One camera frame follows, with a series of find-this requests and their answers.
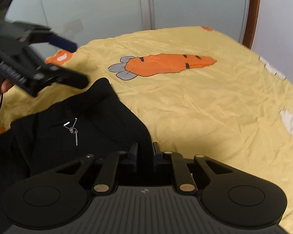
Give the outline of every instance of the ridged surface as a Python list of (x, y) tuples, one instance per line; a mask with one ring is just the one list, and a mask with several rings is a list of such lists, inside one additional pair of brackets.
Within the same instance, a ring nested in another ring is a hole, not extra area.
[(207, 215), (197, 199), (174, 192), (172, 187), (119, 187), (93, 199), (78, 219), (52, 230), (27, 230), (11, 226), (5, 234), (235, 234), (286, 233), (279, 226), (241, 230)]

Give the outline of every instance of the circular pad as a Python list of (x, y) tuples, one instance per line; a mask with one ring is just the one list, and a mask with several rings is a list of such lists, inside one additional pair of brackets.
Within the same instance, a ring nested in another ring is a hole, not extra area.
[(2, 196), (2, 209), (12, 224), (49, 229), (74, 219), (87, 200), (85, 190), (70, 175), (46, 173), (9, 187)]
[(237, 186), (230, 189), (229, 198), (241, 206), (255, 206), (265, 199), (265, 194), (257, 187)]
[(54, 187), (33, 187), (24, 194), (24, 200), (35, 207), (45, 207), (57, 202), (60, 191)]

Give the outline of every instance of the yellow duvet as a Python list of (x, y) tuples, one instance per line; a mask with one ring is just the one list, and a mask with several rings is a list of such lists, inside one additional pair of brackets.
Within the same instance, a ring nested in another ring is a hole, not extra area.
[[(94, 40), (64, 66), (91, 83), (108, 78), (162, 151), (204, 154), (280, 186), (288, 198), (280, 225), (293, 233), (293, 136), (280, 117), (293, 113), (293, 86), (257, 54), (212, 29), (181, 27)], [(32, 98), (13, 87), (4, 95), (0, 133), (80, 92), (55, 84)]]

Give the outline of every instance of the white wall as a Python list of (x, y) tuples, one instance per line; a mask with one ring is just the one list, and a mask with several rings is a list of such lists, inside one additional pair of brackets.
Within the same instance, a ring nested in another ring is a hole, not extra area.
[[(49, 25), (79, 46), (142, 30), (140, 0), (13, 0), (6, 17)], [(55, 53), (48, 44), (37, 49), (43, 58)]]
[(293, 0), (261, 0), (252, 50), (293, 83)]

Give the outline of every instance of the wooden bed frame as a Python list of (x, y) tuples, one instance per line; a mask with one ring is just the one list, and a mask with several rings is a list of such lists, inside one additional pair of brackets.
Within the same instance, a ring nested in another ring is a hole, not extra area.
[(247, 23), (245, 27), (245, 33), (242, 44), (251, 49), (256, 25), (257, 25), (257, 19), (258, 19), (258, 12), (259, 12), (259, 4), (260, 0), (250, 0), (250, 5), (248, 9), (248, 16), (247, 16)]

